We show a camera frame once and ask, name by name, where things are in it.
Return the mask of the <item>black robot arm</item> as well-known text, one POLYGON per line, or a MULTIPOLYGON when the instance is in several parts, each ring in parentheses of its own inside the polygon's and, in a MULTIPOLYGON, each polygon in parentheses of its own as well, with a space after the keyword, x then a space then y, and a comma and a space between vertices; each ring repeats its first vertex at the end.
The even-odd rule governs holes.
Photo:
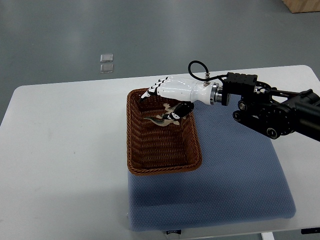
POLYGON ((233 119, 270 139, 297 132, 320 139, 320 97, 308 89, 301 92, 278 90, 257 75, 228 72, 218 76, 222 82, 221 104, 231 95, 240 96, 233 119))

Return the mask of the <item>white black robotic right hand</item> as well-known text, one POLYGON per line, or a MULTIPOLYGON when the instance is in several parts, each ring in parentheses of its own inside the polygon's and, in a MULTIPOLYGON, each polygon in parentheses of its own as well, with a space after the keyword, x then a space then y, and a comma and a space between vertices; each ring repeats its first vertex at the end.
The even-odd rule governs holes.
POLYGON ((194 109, 194 102, 201 101, 212 105, 221 102, 222 87, 215 82, 202 82, 200 80, 184 77, 167 76, 159 79, 140 97, 140 102, 151 96, 160 96, 166 99, 179 101, 178 106, 170 114, 164 114, 163 119, 179 120, 194 109))

